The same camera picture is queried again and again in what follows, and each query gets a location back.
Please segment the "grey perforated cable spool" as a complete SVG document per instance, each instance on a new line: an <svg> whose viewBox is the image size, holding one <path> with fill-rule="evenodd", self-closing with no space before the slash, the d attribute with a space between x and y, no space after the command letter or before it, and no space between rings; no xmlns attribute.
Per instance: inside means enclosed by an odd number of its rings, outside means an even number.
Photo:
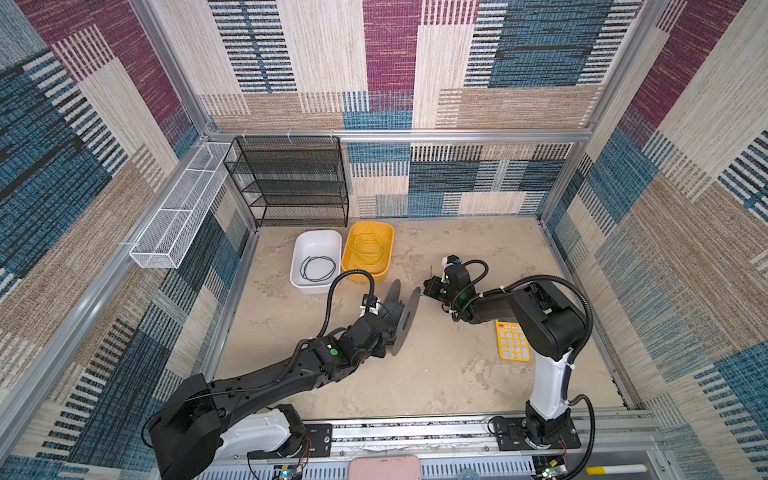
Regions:
<svg viewBox="0 0 768 480"><path fill-rule="evenodd" d="M396 356L405 344L407 335L415 320L421 289L416 287L405 301L400 300L401 281L394 280L390 285L383 302L380 302L380 316L389 314L396 320L396 339L387 350L392 356Z"/></svg>

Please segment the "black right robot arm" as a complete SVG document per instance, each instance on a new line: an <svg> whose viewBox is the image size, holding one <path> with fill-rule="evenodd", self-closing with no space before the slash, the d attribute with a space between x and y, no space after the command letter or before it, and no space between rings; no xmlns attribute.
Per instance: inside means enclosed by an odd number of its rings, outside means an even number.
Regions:
<svg viewBox="0 0 768 480"><path fill-rule="evenodd" d="M518 324L535 359L535 380L519 426L502 427L499 439L520 435L528 447L544 449L558 442L573 426L568 397L575 362L594 328L593 306L572 282L535 274L478 292L489 273L479 259L466 262L455 255L443 259L441 275L423 282L425 295L439 301L455 322L479 325L492 321Z"/></svg>

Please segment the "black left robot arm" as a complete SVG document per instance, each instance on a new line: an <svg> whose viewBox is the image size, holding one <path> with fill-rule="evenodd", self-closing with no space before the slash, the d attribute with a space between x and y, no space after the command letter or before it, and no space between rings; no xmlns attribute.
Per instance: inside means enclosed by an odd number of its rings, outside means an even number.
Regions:
<svg viewBox="0 0 768 480"><path fill-rule="evenodd" d="M224 448L224 434L247 416L292 395L339 382L369 357L383 358L396 343L401 282L393 281L375 311L373 292L364 313L329 332L329 318L311 339L300 340L287 359L251 373L208 382L202 374L183 380L142 428L151 439L163 479L192 479Z"/></svg>

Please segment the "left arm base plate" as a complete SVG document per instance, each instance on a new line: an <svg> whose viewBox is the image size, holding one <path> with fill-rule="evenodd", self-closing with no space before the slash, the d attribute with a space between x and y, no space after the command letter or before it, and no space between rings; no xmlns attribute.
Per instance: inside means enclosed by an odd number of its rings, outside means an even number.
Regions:
<svg viewBox="0 0 768 480"><path fill-rule="evenodd" d="M291 431L288 439L271 452L252 450L247 453L249 460L326 458L330 456L333 440L333 425L331 423L314 423Z"/></svg>

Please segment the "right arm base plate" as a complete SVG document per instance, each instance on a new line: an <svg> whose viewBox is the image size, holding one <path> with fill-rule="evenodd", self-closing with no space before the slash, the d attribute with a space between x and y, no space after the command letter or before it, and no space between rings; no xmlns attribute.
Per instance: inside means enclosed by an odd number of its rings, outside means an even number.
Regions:
<svg viewBox="0 0 768 480"><path fill-rule="evenodd" d="M524 426L524 417L493 416L487 423L489 433L496 438L502 452L532 450L578 450L582 447L573 421L553 420L541 427L533 437Z"/></svg>

